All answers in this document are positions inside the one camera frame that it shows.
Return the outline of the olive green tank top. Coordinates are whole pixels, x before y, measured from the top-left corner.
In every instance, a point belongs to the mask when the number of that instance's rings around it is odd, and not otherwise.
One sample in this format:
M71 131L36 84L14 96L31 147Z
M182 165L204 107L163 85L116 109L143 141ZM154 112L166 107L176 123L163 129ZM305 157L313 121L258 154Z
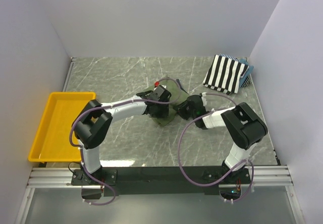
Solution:
M152 120L160 127L165 127L178 115L174 107L182 104L189 97L189 94L183 89L179 79L164 77L160 79L159 82L168 92L171 93L171 97L169 99L170 104L168 104L169 114L166 118L152 118Z

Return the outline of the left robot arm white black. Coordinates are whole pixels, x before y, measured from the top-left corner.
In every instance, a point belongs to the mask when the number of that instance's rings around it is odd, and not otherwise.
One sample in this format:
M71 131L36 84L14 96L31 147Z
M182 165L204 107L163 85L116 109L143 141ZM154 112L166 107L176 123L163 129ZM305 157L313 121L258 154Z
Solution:
M104 181L99 146L112 123L132 116L149 115L162 119L169 115L172 94L162 85L140 92L131 98L111 103L96 99L87 103L72 124L70 144L80 148L83 179L91 185Z

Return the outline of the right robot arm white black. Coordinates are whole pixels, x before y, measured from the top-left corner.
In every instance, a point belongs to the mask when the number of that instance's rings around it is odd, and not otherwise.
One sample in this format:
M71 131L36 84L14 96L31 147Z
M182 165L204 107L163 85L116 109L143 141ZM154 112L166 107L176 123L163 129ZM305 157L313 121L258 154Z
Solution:
M202 130L219 127L227 128L233 145L229 155L223 161L222 179L233 183L239 178L239 171L244 168L252 149L267 135L264 121L245 102L234 103L225 109L206 110L206 96L210 93L189 96L183 103L174 106L177 114L185 119L192 119L188 125L195 124Z

